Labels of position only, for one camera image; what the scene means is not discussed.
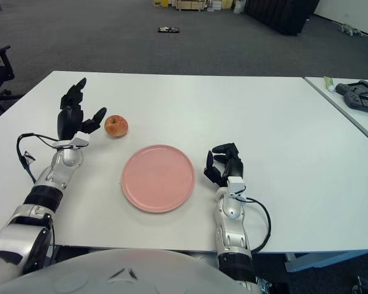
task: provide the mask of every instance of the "black cabinet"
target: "black cabinet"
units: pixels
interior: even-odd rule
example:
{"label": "black cabinet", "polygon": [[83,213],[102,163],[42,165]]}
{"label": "black cabinet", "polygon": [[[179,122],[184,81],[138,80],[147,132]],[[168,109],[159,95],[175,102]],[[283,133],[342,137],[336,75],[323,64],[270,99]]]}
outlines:
{"label": "black cabinet", "polygon": [[297,35],[318,3],[319,0],[247,0],[245,11],[283,34]]}

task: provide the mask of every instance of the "gray carpet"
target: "gray carpet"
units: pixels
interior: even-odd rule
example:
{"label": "gray carpet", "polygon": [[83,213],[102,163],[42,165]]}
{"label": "gray carpet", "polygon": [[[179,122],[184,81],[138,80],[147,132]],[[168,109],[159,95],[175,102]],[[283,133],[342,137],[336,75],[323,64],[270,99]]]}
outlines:
{"label": "gray carpet", "polygon": [[[53,70],[177,75],[318,76],[368,79],[368,37],[349,37],[312,16],[283,36],[248,15],[157,9],[151,0],[2,0],[0,45],[28,92]],[[180,34],[159,34],[158,26]],[[254,257],[260,276],[291,293],[350,293],[368,277],[368,254],[324,269],[285,272],[283,255]]]}

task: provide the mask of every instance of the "peach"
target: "peach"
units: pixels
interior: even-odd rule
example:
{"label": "peach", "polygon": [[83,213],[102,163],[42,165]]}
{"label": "peach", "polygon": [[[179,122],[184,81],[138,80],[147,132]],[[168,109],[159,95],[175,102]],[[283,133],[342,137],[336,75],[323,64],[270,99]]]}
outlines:
{"label": "peach", "polygon": [[121,137],[128,132],[128,122],[120,115],[111,115],[105,121],[105,131],[112,137]]}

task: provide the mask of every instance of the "black cable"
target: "black cable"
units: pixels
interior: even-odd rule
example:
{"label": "black cable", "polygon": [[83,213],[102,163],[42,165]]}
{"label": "black cable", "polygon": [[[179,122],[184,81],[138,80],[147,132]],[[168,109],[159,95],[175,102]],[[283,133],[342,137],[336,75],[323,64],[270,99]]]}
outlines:
{"label": "black cable", "polygon": [[52,265],[53,256],[55,254],[55,227],[53,225],[52,225],[52,235],[53,235],[52,255],[50,256],[49,265]]}
{"label": "black cable", "polygon": [[247,187],[246,187],[246,185],[244,185],[244,189],[242,189],[242,190],[240,190],[240,191],[236,192],[235,194],[236,194],[236,195],[240,195],[240,194],[241,194],[242,192],[244,192],[246,189],[247,189]]}
{"label": "black cable", "polygon": [[255,200],[255,199],[253,199],[253,198],[248,198],[248,197],[246,197],[245,199],[247,199],[247,200],[249,200],[249,201],[241,200],[241,199],[238,199],[237,197],[236,197],[236,199],[237,199],[238,201],[240,201],[240,202],[245,202],[245,203],[257,203],[258,205],[260,205],[260,206],[263,208],[263,210],[264,210],[264,212],[265,212],[265,214],[266,214],[266,217],[267,217],[267,224],[268,224],[268,227],[269,227],[269,229],[268,229],[268,231],[267,231],[267,235],[266,235],[266,237],[264,238],[264,240],[263,240],[262,244],[260,244],[260,245],[259,245],[258,247],[256,247],[255,249],[251,250],[251,254],[257,253],[257,252],[259,252],[260,250],[262,250],[262,249],[264,248],[264,246],[266,246],[267,242],[268,242],[268,241],[269,241],[269,239],[270,239],[270,236],[271,236],[271,218],[270,218],[270,214],[269,214],[269,212],[267,211],[267,208],[266,208],[266,207],[265,207],[261,202],[259,202],[259,201]]}
{"label": "black cable", "polygon": [[26,170],[26,172],[29,174],[30,178],[32,179],[33,183],[36,182],[36,179],[35,177],[33,176],[33,174],[31,173],[31,170],[30,170],[30,166],[29,164],[27,163],[27,160],[26,158],[21,154],[20,152],[20,149],[19,149],[19,144],[21,142],[21,140],[23,138],[28,138],[28,137],[37,137],[38,139],[40,139],[42,142],[44,142],[46,145],[48,145],[49,147],[51,148],[55,148],[53,147],[52,145],[49,145],[47,142],[45,142],[45,140],[43,140],[42,138],[45,138],[45,139],[48,139],[48,140],[51,140],[51,141],[58,141],[54,138],[50,138],[48,136],[44,136],[44,135],[40,135],[40,134],[34,134],[34,133],[25,133],[25,134],[21,134],[19,137],[18,137],[18,140],[17,140],[17,154],[18,154],[18,157],[19,157],[19,161],[20,163],[22,164],[22,167]]}

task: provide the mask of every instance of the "black controller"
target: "black controller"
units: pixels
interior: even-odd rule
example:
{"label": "black controller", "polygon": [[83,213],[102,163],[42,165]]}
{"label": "black controller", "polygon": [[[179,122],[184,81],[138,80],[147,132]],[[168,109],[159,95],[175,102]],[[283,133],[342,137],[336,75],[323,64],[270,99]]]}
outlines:
{"label": "black controller", "polygon": [[352,109],[368,112],[368,82],[359,81],[354,84],[338,84],[335,88],[337,93],[343,95],[346,105]]}

